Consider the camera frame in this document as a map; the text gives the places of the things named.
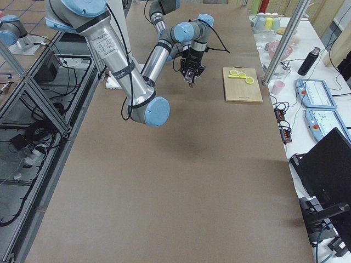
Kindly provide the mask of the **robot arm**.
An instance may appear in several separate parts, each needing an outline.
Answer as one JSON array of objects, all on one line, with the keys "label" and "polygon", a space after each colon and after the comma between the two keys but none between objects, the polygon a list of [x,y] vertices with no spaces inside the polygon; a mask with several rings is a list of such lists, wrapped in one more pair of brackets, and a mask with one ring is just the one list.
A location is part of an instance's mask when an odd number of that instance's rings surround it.
[{"label": "robot arm", "polygon": [[163,47],[168,51],[167,61],[170,61],[177,41],[172,39],[171,29],[166,27],[164,16],[179,9],[179,7],[180,1],[153,1],[149,8],[149,18],[158,35],[157,46]]},{"label": "robot arm", "polygon": [[214,18],[199,14],[197,19],[168,28],[163,17],[180,7],[179,1],[153,1],[149,9],[150,22],[158,33],[158,43],[143,69],[129,54],[123,34],[112,28],[115,16],[106,1],[45,1],[48,27],[83,36],[108,67],[127,95],[125,109],[128,118],[151,127],[163,125],[170,113],[169,102],[156,95],[155,82],[171,52],[183,45],[180,72],[193,84],[205,66],[201,63],[207,48]]}]

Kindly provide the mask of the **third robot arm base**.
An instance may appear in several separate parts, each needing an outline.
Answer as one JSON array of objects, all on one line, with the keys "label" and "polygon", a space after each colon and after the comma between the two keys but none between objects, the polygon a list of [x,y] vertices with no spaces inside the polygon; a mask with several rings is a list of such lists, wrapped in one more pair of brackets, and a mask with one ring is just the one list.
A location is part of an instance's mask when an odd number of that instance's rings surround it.
[{"label": "third robot arm base", "polygon": [[14,55],[35,55],[41,45],[41,41],[35,44],[16,15],[1,17],[1,41]]}]

